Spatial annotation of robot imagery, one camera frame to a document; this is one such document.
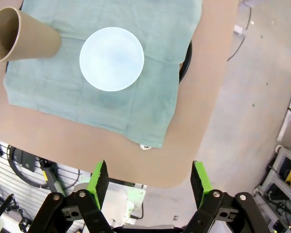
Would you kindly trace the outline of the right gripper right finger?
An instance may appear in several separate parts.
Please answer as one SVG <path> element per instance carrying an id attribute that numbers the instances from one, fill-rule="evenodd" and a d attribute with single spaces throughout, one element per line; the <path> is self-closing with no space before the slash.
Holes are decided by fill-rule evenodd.
<path id="1" fill-rule="evenodd" d="M 197 211 L 184 228 L 185 233 L 208 233 L 216 221 L 225 222 L 233 233 L 268 233 L 268 225 L 253 196 L 240 192 L 230 196 L 213 189 L 205 167 L 193 161 L 191 186 Z"/>

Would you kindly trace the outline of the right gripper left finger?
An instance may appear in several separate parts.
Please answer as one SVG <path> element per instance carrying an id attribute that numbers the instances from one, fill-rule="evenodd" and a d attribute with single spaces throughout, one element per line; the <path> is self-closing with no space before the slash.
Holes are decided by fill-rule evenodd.
<path id="1" fill-rule="evenodd" d="M 109 185 L 106 162 L 98 162 L 85 189 L 65 197 L 49 194 L 32 222 L 34 233 L 65 233 L 75 220 L 84 220 L 91 233 L 111 233 L 101 208 Z"/>

